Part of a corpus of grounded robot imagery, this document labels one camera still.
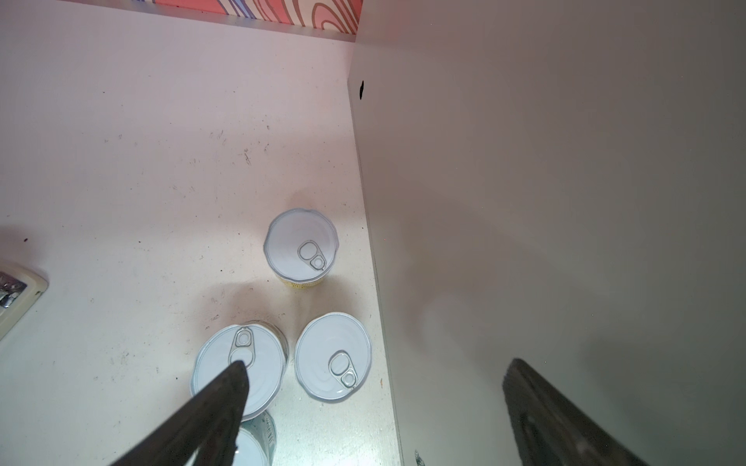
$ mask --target can rim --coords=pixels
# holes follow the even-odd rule
[[[285,274],[280,273],[279,270],[277,270],[276,267],[275,267],[275,265],[272,263],[272,260],[269,258],[269,252],[267,251],[267,248],[268,248],[267,242],[269,240],[270,233],[272,233],[272,228],[275,227],[275,225],[277,224],[277,222],[281,218],[283,218],[286,215],[293,214],[295,212],[309,212],[309,213],[312,213],[314,215],[319,216],[322,220],[326,221],[326,223],[331,228],[332,233],[334,233],[334,256],[331,258],[331,261],[329,262],[329,265],[324,270],[322,270],[322,272],[320,274],[318,274],[318,275],[316,275],[315,277],[312,277],[312,278],[307,278],[306,280],[297,280],[297,279],[288,277]],[[329,220],[329,218],[327,218],[326,215],[322,214],[321,212],[319,212],[318,210],[315,210],[315,209],[304,209],[302,207],[296,207],[295,209],[290,209],[290,210],[286,210],[285,212],[282,212],[280,215],[278,215],[277,217],[275,217],[274,220],[272,220],[272,223],[269,224],[269,228],[267,229],[267,236],[265,236],[265,238],[264,238],[264,248],[263,249],[264,249],[264,257],[265,257],[265,259],[267,259],[267,264],[269,264],[269,267],[272,269],[273,272],[275,272],[283,280],[287,280],[287,281],[289,281],[291,283],[295,283],[295,284],[298,284],[298,285],[303,285],[305,283],[312,283],[312,282],[315,282],[317,280],[320,280],[323,277],[325,277],[326,274],[329,273],[329,270],[331,270],[332,266],[334,265],[334,261],[336,261],[336,253],[339,250],[339,234],[336,231],[336,227],[334,227],[334,223],[332,223],[332,221]]]
[[[318,321],[320,321],[323,318],[328,317],[330,315],[341,315],[341,316],[346,317],[346,318],[350,319],[351,321],[353,321],[363,331],[363,335],[366,337],[366,346],[368,347],[368,360],[369,360],[369,364],[368,364],[368,367],[366,368],[365,374],[363,375],[362,379],[360,380],[360,383],[358,383],[355,388],[351,389],[350,391],[348,391],[347,393],[345,393],[344,395],[342,395],[339,398],[326,398],[326,397],[321,397],[321,396],[318,396],[317,394],[311,393],[309,391],[308,387],[306,386],[306,384],[304,383],[304,380],[303,380],[303,377],[302,377],[302,375],[301,375],[301,373],[299,371],[299,365],[298,365],[298,352],[299,352],[299,350],[301,348],[301,342],[303,341],[303,338],[306,336],[307,331],[311,327],[313,327],[313,325],[316,324]],[[359,320],[357,320],[353,315],[349,315],[346,312],[328,312],[328,313],[326,313],[326,314],[324,314],[324,315],[322,315],[320,317],[317,317],[317,318],[313,319],[311,322],[309,322],[308,325],[303,329],[303,332],[301,332],[301,336],[298,337],[298,342],[295,343],[295,354],[293,356],[295,357],[295,378],[298,379],[298,383],[301,384],[301,387],[303,387],[303,389],[306,391],[306,393],[310,397],[312,397],[312,398],[314,398],[316,400],[324,401],[326,403],[329,403],[329,402],[331,402],[331,403],[337,403],[337,402],[346,400],[354,392],[358,391],[360,389],[360,387],[365,384],[366,380],[368,379],[368,374],[370,374],[371,366],[373,366],[373,346],[372,346],[372,342],[371,342],[371,337],[370,337],[370,335],[368,335],[368,330],[366,330],[366,328],[365,328],[365,326],[363,325],[362,322],[360,322]]]
[[[282,387],[282,381],[283,381],[283,378],[285,377],[285,370],[287,369],[288,350],[287,350],[287,342],[285,339],[285,335],[276,326],[268,322],[264,322],[264,321],[249,321],[249,322],[246,322],[245,324],[233,324],[233,325],[229,325],[227,327],[223,327],[222,329],[218,330],[211,337],[209,337],[209,339],[205,343],[203,343],[202,347],[199,349],[199,352],[197,353],[197,358],[195,359],[195,362],[194,362],[194,369],[192,370],[192,378],[189,381],[189,392],[191,393],[192,396],[195,396],[199,392],[199,390],[197,390],[196,388],[196,381],[195,381],[195,378],[197,375],[197,367],[199,366],[199,363],[202,360],[207,349],[210,347],[211,344],[214,343],[214,339],[218,335],[222,335],[223,333],[226,333],[232,330],[233,328],[240,328],[246,325],[257,325],[269,331],[269,333],[273,337],[275,337],[275,341],[278,343],[278,347],[280,348],[280,351],[282,351],[285,357],[282,360],[282,371],[280,373],[280,377],[278,378],[278,383],[275,386],[275,388],[273,388],[272,394],[269,396],[269,398],[267,399],[265,403],[262,403],[262,405],[258,409],[254,410],[253,412],[250,412],[247,415],[243,415],[241,417],[241,422],[250,421],[251,419],[254,419],[257,416],[261,415],[263,412],[267,410],[267,407],[269,407],[272,401],[277,397],[278,393],[280,393],[280,388]]]

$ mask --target hole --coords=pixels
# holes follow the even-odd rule
[[[344,354],[337,354],[334,359],[331,360],[329,366],[331,373],[339,376],[350,368],[350,359]]]
[[[298,254],[301,255],[301,259],[305,260],[311,260],[318,252],[319,249],[317,249],[316,245],[312,242],[304,243],[298,250]]]

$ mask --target pull tab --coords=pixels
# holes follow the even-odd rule
[[[345,388],[353,389],[357,387],[357,372],[352,365],[352,358],[347,351],[340,350],[332,355],[329,359],[329,371]]]
[[[326,267],[326,258],[322,254],[322,249],[310,239],[298,248],[298,257],[316,270],[324,270]]]
[[[248,326],[239,328],[233,338],[228,364],[234,361],[243,361],[247,369],[254,364],[254,334]]]

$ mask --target stain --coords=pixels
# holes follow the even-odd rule
[[[424,461],[422,461],[422,458],[420,457],[417,450],[415,450],[415,463],[417,463],[417,466],[424,466]]]

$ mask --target tin can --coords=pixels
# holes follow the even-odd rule
[[[262,414],[280,391],[287,365],[287,340],[274,325],[251,321],[219,330],[200,349],[189,389],[199,393],[234,361],[243,361],[248,397],[242,421]]]
[[[295,346],[295,376],[321,401],[341,401],[353,394],[365,382],[371,362],[368,332],[342,312],[311,321]]]
[[[233,455],[233,466],[272,466],[275,457],[275,421],[267,411],[261,415],[244,421],[236,436],[236,452]],[[195,452],[187,466],[192,466],[196,459]]]
[[[331,220],[315,210],[292,209],[269,225],[264,255],[269,267],[294,288],[318,285],[331,270],[339,237]]]

